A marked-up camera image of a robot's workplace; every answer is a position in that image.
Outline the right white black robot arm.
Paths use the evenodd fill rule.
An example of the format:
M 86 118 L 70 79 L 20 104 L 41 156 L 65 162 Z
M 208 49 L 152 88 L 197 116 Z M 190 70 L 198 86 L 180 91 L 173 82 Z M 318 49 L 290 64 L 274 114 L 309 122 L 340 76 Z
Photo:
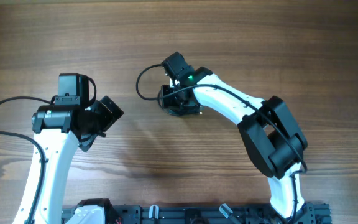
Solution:
M 161 66 L 170 78 L 160 91 L 162 107 L 181 116 L 206 106 L 232 121 L 249 159 L 268 178 L 272 208 L 295 222 L 305 202 L 298 178 L 307 171 L 303 152 L 308 143 L 286 103 L 277 96 L 265 100 L 247 95 L 205 67 L 194 69 L 179 52 Z

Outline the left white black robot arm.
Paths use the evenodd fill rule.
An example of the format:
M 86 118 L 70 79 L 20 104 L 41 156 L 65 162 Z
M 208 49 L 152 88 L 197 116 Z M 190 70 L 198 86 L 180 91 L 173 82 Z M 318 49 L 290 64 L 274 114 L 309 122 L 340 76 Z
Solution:
M 58 93 L 32 117 L 34 152 L 14 223 L 60 223 L 68 171 L 77 149 L 88 151 L 124 114 L 108 96 L 90 97 L 94 81 L 63 73 Z

